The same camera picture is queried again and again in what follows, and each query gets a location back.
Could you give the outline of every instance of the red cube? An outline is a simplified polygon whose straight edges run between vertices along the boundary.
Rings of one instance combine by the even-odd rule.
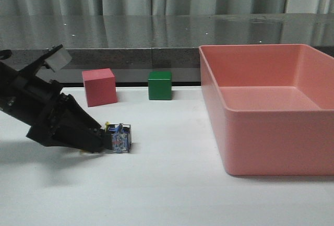
[[[109,68],[82,72],[88,107],[117,102],[116,80]]]

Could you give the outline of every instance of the green cube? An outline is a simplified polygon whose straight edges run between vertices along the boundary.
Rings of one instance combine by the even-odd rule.
[[[172,73],[170,71],[153,71],[148,77],[149,100],[172,99]]]

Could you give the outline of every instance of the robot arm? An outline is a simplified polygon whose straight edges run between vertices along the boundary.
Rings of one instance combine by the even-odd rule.
[[[0,51],[0,60],[11,56]],[[36,76],[45,66],[57,71],[71,57],[59,45],[20,71],[0,62],[0,111],[30,125],[27,137],[44,146],[64,146],[100,152],[110,148],[110,137],[73,96],[61,93],[63,86]]]

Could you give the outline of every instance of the pink tray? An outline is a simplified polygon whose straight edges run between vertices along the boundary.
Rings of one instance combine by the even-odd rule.
[[[232,175],[334,175],[334,58],[308,45],[201,46],[201,84]]]

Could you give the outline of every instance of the white tabletop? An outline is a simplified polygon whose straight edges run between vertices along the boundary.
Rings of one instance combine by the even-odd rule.
[[[43,147],[0,113],[0,225],[334,225],[334,177],[225,173],[200,87],[149,101],[118,88],[118,103],[88,108],[101,125],[132,126],[129,154]]]

